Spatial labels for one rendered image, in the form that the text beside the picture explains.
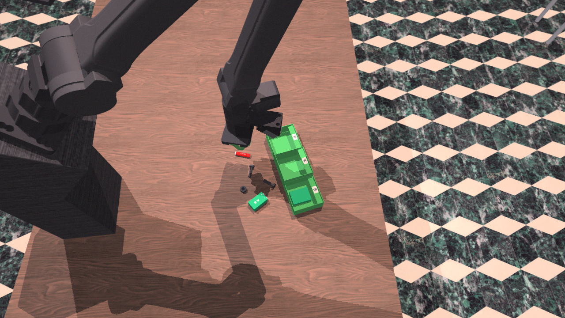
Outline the green three-compartment tray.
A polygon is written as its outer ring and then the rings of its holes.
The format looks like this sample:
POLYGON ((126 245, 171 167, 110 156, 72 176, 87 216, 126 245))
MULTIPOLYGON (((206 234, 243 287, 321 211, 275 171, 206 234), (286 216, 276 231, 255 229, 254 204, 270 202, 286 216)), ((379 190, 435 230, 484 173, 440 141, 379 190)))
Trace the green three-compartment tray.
POLYGON ((324 200, 313 177, 312 167, 295 131, 294 124, 282 126, 280 136, 275 138, 266 135, 266 140, 293 215, 323 207, 324 200), (308 188, 312 201, 294 206, 290 191, 305 187, 308 188))

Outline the green 9v battery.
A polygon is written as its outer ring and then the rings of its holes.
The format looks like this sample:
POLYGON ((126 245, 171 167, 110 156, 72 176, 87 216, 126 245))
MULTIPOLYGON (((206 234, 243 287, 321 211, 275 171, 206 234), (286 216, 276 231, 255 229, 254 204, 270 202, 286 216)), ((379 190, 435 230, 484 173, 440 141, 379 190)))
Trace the green 9v battery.
POLYGON ((251 201, 248 202, 249 206, 256 211, 258 208, 262 207, 263 204, 267 202, 267 197, 263 193, 259 193, 251 201))

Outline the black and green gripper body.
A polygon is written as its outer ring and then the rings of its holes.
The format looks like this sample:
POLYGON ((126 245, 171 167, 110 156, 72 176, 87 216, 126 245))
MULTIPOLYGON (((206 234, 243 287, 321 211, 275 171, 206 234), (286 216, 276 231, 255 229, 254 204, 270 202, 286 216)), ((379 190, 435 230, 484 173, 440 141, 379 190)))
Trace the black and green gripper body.
POLYGON ((242 124, 245 121, 247 121, 248 118, 249 118, 249 115, 243 121, 233 122, 233 121, 227 120, 226 117, 225 117, 226 124, 225 124, 223 134, 222 134, 222 138, 221 138, 222 144, 226 144, 226 145, 235 144, 235 145, 239 145, 240 147, 244 147, 244 148, 248 147, 252 138, 246 139, 246 138, 236 137, 235 128, 234 128, 235 124, 236 125, 242 124))

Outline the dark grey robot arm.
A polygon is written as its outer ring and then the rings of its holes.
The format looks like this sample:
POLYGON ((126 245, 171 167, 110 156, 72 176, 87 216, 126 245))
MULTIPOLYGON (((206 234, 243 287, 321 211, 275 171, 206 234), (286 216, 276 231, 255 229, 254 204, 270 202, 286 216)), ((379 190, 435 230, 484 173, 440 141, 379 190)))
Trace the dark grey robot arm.
MULTIPOLYGON (((198 0, 111 0, 95 17, 40 35, 23 75, 0 107, 0 137, 52 155, 76 116, 111 110, 121 78, 136 58, 198 0), (87 23, 86 23, 87 22, 87 23), (44 77, 44 78, 43 78, 44 77)), ((303 0, 253 0, 234 52, 217 82, 236 137, 251 139, 253 126, 280 136, 283 113, 274 80, 263 71, 303 0)))

